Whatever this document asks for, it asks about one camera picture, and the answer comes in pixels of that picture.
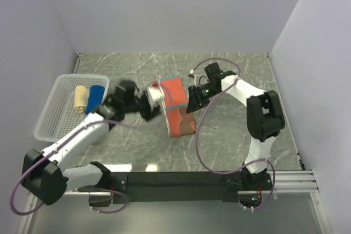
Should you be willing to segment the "brown orange bear towel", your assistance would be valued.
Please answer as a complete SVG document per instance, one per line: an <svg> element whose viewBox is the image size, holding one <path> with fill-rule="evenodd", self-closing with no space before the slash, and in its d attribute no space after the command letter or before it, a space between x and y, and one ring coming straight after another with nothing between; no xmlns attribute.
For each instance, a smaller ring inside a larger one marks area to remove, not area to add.
<svg viewBox="0 0 351 234"><path fill-rule="evenodd" d="M159 80L165 93L162 105L170 137L193 135L196 133L195 118L187 113L188 98L179 76L166 77Z"/></svg>

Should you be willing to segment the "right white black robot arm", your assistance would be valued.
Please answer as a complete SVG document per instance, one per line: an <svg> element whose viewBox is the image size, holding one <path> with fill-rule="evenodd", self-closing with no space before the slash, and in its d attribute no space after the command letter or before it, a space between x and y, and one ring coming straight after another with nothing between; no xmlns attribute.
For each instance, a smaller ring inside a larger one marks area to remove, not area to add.
<svg viewBox="0 0 351 234"><path fill-rule="evenodd" d="M207 83L195 82L188 87L189 101L186 108L193 113L209 109L223 94L231 95L246 108L247 130L251 136L250 148L242 168L237 170L240 184L248 190L270 183L267 160L271 147L285 127L285 118L276 91L265 91L240 78L234 71L223 71L214 62L205 67Z"/></svg>

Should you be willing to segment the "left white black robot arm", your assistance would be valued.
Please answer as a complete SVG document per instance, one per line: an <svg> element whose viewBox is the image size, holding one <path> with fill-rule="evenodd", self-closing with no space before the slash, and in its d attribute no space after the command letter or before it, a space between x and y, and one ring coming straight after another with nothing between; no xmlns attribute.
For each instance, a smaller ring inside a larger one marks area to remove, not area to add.
<svg viewBox="0 0 351 234"><path fill-rule="evenodd" d="M46 205L57 202L66 191L80 187L106 190L112 181L106 166L91 162L70 169L69 165L114 126L123 125L126 114L139 113L145 121L160 115L164 98L163 89L157 83L139 90L135 82L122 80L76 128L44 150L32 149L25 155L21 185Z"/></svg>

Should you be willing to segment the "rolled blue towel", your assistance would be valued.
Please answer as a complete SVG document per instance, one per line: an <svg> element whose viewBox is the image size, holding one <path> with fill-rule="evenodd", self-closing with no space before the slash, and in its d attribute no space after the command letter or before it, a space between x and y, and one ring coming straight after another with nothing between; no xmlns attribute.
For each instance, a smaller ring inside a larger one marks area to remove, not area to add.
<svg viewBox="0 0 351 234"><path fill-rule="evenodd" d="M105 87L93 85L90 87L85 114L92 112L104 100Z"/></svg>

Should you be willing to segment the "rolled beige towel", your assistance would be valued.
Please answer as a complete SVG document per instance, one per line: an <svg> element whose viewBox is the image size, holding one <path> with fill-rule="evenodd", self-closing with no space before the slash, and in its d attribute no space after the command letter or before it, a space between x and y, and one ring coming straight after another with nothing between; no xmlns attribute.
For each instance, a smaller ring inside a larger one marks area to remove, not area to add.
<svg viewBox="0 0 351 234"><path fill-rule="evenodd" d="M77 113L84 113L88 104L89 89L83 85L75 87L74 110Z"/></svg>

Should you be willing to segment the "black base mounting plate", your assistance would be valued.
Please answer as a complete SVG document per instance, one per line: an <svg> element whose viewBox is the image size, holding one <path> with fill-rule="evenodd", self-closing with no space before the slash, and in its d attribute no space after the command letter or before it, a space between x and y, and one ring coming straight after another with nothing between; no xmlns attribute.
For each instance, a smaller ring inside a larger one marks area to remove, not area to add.
<svg viewBox="0 0 351 234"><path fill-rule="evenodd" d="M210 172L112 172L98 186L79 192L111 191L112 204L126 202L222 201L237 203L241 191L270 191L275 179L266 170L242 170L228 175Z"/></svg>

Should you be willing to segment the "white plastic basket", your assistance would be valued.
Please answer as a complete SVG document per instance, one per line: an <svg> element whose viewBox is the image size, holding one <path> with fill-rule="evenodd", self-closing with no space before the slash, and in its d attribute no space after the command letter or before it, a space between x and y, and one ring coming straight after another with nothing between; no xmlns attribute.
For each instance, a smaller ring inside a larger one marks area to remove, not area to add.
<svg viewBox="0 0 351 234"><path fill-rule="evenodd" d="M88 74L64 74L59 76L49 94L46 104L34 130L39 141L56 142L79 125L86 117L74 109L75 88L83 85L104 87L101 99L107 95L110 80L106 76Z"/></svg>

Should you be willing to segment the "aluminium rail frame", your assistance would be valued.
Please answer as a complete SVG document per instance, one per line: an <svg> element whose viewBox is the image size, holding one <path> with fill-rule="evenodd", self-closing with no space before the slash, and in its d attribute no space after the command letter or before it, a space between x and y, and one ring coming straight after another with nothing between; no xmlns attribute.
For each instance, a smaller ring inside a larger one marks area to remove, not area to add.
<svg viewBox="0 0 351 234"><path fill-rule="evenodd" d="M218 59L211 58L205 59L203 61L205 67L214 62L218 63ZM201 110L207 112L209 109L202 108ZM228 175L237 172L237 170L239 170L240 168L242 168L242 166L231 171L216 171L211 168L206 168L204 172L210 172L218 175ZM279 172L274 168L269 158L267 160L267 172L270 175L272 175L275 179L274 188L270 191L261 192L241 191L239 193L239 201L237 203L243 210L249 212L256 212L258 210L261 210L271 199L276 198L276 195L278 193L314 193L318 191L318 187L312 172L306 170L296 172Z"/></svg>

